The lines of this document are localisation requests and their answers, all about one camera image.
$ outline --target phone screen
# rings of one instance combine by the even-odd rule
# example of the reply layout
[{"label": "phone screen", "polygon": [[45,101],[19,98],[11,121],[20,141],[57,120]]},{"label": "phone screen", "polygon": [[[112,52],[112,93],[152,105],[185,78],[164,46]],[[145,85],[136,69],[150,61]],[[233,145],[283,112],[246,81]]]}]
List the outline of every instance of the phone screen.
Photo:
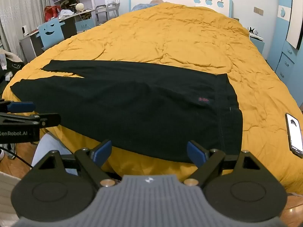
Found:
[{"label": "phone screen", "polygon": [[299,154],[303,155],[303,142],[299,121],[288,113],[286,114],[286,117],[290,136],[290,145],[299,152]]}]

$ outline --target black cable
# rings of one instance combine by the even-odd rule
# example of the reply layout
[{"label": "black cable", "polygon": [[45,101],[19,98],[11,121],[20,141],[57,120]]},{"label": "black cable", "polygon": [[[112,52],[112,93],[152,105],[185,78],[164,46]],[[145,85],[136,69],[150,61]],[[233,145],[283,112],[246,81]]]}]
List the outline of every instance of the black cable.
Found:
[{"label": "black cable", "polygon": [[16,155],[15,153],[13,153],[13,152],[11,152],[11,151],[9,151],[8,149],[6,149],[6,148],[2,148],[2,147],[0,147],[0,149],[2,149],[2,150],[4,150],[4,151],[6,151],[6,152],[8,152],[8,153],[10,153],[10,154],[12,154],[13,156],[15,156],[15,157],[17,157],[19,160],[21,160],[23,163],[25,163],[26,165],[28,165],[30,168],[33,168],[29,163],[27,163],[24,159],[22,159],[21,157],[19,157],[18,155]]}]

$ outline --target red bag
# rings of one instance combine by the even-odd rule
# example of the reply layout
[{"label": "red bag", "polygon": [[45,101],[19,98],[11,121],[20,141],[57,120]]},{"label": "red bag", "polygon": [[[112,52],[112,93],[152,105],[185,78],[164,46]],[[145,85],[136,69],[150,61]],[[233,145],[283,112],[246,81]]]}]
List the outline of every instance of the red bag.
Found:
[{"label": "red bag", "polygon": [[48,22],[53,17],[57,18],[61,10],[60,6],[46,6],[44,9],[45,22]]}]

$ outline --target blue chair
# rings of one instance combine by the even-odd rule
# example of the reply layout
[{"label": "blue chair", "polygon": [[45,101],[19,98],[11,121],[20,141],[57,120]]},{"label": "blue chair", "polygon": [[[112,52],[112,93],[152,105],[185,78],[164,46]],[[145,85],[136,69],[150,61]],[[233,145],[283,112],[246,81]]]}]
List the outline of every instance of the blue chair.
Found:
[{"label": "blue chair", "polygon": [[41,37],[41,41],[43,43],[43,51],[64,40],[64,36],[61,30],[61,25],[64,24],[65,22],[60,23],[59,19],[55,18],[38,26],[39,33],[37,33],[36,37]]}]

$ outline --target apple-shaped cutout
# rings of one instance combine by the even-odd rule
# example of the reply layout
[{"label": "apple-shaped cutout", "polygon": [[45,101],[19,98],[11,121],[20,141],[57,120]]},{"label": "apple-shaped cutout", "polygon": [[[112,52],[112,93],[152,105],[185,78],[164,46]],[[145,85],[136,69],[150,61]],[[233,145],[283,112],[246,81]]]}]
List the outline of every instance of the apple-shaped cutout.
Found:
[{"label": "apple-shaped cutout", "polygon": [[200,0],[194,0],[194,3],[201,3]]},{"label": "apple-shaped cutout", "polygon": [[212,5],[212,0],[205,0],[206,5]]},{"label": "apple-shaped cutout", "polygon": [[224,2],[222,0],[220,2],[217,2],[218,7],[224,7]]},{"label": "apple-shaped cutout", "polygon": [[285,16],[285,10],[284,8],[281,9],[281,17],[284,17]]}]

